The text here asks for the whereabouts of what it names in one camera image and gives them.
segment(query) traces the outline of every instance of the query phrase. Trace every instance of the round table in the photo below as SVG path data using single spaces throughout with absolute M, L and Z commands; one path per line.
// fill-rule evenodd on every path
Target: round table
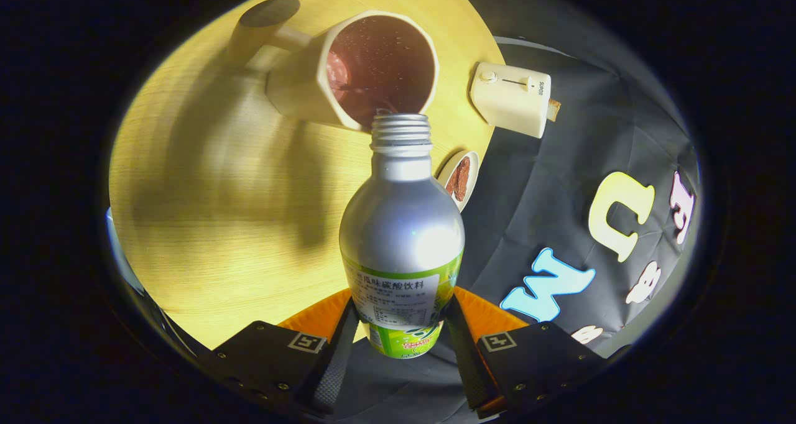
M 248 0 L 191 36 L 142 86 L 111 154 L 111 209 L 145 289 L 215 348 L 253 320 L 278 324 L 347 287 L 338 248 L 346 204 L 370 175 L 370 135 L 285 118 L 265 75 L 287 51 L 224 63 Z M 315 35 L 361 11 L 406 14 L 432 37 L 440 78 L 427 110 L 435 171 L 483 156 L 493 128 L 467 92 L 477 62 L 503 64 L 467 0 L 300 0 L 291 27 Z

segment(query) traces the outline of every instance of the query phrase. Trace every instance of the bread piece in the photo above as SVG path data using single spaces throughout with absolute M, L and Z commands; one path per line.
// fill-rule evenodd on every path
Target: bread piece
M 445 185 L 445 191 L 448 191 L 449 195 L 453 195 L 454 188 L 456 187 L 456 181 L 458 180 L 458 166 L 454 169 L 454 172 L 450 174 L 450 180 L 448 181 L 447 185 Z
M 456 193 L 456 200 L 463 202 L 464 195 L 467 192 L 467 178 L 470 177 L 470 158 L 464 157 L 464 160 L 458 164 L 456 170 L 458 172 L 458 177 L 456 178 L 454 192 Z

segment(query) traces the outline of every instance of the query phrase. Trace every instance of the mug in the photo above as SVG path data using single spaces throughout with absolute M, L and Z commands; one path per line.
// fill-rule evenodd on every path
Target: mug
M 432 39 L 412 19 L 365 11 L 310 37 L 284 25 L 298 7 L 298 0 L 256 5 L 229 47 L 239 64 L 264 44 L 293 51 L 267 76 L 266 95 L 278 112 L 358 131 L 368 131 L 381 109 L 426 112 L 440 66 Z

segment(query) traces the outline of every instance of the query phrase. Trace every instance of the bottle neck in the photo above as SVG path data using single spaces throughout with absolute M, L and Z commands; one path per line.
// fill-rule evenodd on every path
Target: bottle neck
M 396 182 L 432 176 L 432 141 L 426 115 L 393 113 L 373 119 L 373 178 Z

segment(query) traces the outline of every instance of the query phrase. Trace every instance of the small dish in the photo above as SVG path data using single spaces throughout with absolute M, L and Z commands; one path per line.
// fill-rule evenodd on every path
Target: small dish
M 481 166 L 481 160 L 478 158 L 478 154 L 475 151 L 461 151 L 456 155 L 450 157 L 450 160 L 447 160 L 447 163 L 443 167 L 443 170 L 440 172 L 440 176 L 437 177 L 437 181 L 443 185 L 443 188 L 447 186 L 447 183 L 450 181 L 450 177 L 453 175 L 453 172 L 458 167 L 458 164 L 464 160 L 464 157 L 470 158 L 470 174 L 467 177 L 467 187 L 464 193 L 464 200 L 458 201 L 456 200 L 456 195 L 450 195 L 450 198 L 456 203 L 458 206 L 458 211 L 464 209 L 466 206 L 467 201 L 470 200 L 470 195 L 473 194 L 473 189 L 475 188 L 475 180 L 478 178 L 478 167 Z

